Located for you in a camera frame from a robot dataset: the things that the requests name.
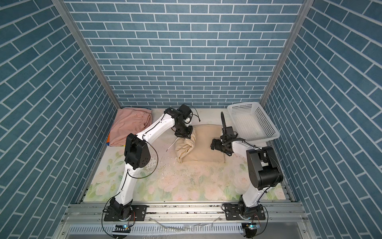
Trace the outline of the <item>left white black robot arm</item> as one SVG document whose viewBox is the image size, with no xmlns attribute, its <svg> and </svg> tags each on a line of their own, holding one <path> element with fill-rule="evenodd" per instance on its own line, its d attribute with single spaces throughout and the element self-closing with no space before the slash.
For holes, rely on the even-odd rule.
<svg viewBox="0 0 382 239">
<path fill-rule="evenodd" d="M 124 174 L 116 195 L 109 200 L 108 207 L 104 210 L 120 221 L 126 221 L 132 215 L 131 204 L 133 191 L 138 179 L 141 179 L 140 171 L 151 159 L 149 148 L 152 143 L 165 131 L 175 128 L 175 136 L 190 139 L 193 126 L 190 125 L 193 111 L 186 104 L 179 108 L 167 108 L 147 129 L 137 133 L 129 134 L 125 142 L 125 168 Z"/>
</svg>

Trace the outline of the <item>white plastic laundry basket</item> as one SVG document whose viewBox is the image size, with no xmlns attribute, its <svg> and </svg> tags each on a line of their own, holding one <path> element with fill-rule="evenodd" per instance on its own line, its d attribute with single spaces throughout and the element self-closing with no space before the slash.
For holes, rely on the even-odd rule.
<svg viewBox="0 0 382 239">
<path fill-rule="evenodd" d="M 278 139 L 280 133 L 263 107 L 257 102 L 243 102 L 227 107 L 238 135 L 252 144 Z"/>
</svg>

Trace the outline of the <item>rainbow striped shorts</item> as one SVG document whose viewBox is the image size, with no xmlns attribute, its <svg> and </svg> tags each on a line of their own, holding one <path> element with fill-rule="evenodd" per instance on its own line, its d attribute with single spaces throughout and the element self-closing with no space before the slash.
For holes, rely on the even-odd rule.
<svg viewBox="0 0 382 239">
<path fill-rule="evenodd" d="M 106 145 L 107 145 L 107 146 L 110 146 L 110 133 L 109 133 L 109 135 L 108 135 L 108 137 L 107 137 Z"/>
</svg>

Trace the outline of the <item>beige shorts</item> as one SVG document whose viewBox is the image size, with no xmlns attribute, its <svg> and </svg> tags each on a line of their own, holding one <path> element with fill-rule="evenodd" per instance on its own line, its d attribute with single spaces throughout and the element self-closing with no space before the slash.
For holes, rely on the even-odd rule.
<svg viewBox="0 0 382 239">
<path fill-rule="evenodd" d="M 175 153 L 179 163 L 225 163 L 224 153 L 211 149 L 214 139 L 220 139 L 221 126 L 200 124 L 193 127 L 191 138 L 179 138 L 175 142 Z"/>
</svg>

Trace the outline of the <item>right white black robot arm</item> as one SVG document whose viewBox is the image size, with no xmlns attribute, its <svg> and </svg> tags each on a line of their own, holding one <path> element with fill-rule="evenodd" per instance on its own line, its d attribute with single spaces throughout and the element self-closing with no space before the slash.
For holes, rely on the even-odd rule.
<svg viewBox="0 0 382 239">
<path fill-rule="evenodd" d="M 239 138 L 231 126 L 222 128 L 222 136 L 213 139 L 212 150 L 218 150 L 228 156 L 233 153 L 247 158 L 250 186 L 241 196 L 239 207 L 249 210 L 259 206 L 263 195 L 283 181 L 283 174 L 272 147 L 257 147 Z"/>
</svg>

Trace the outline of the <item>pink shorts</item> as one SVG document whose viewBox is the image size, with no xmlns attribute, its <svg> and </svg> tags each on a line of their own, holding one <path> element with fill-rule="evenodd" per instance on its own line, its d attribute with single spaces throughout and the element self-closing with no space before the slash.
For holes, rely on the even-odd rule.
<svg viewBox="0 0 382 239">
<path fill-rule="evenodd" d="M 125 146 L 129 134 L 138 134 L 152 124 L 152 110 L 118 109 L 110 129 L 110 146 Z"/>
</svg>

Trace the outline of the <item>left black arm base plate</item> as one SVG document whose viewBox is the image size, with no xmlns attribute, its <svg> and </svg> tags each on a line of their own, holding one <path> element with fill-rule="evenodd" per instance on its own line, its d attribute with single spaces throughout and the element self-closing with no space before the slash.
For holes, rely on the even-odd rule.
<svg viewBox="0 0 382 239">
<path fill-rule="evenodd" d="M 103 220 L 106 222 L 144 221 L 147 208 L 147 205 L 126 205 L 123 207 L 109 205 L 103 210 Z"/>
</svg>

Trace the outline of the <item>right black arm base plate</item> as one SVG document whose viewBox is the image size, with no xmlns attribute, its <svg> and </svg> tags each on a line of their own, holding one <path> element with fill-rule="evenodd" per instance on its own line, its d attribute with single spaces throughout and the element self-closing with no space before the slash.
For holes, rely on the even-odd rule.
<svg viewBox="0 0 382 239">
<path fill-rule="evenodd" d="M 225 214 L 225 218 L 228 221 L 238 221 L 238 220 L 261 221 L 266 219 L 265 210 L 262 205 L 248 208 L 244 204 L 224 203 L 221 205 L 221 209 L 223 210 Z"/>
</svg>

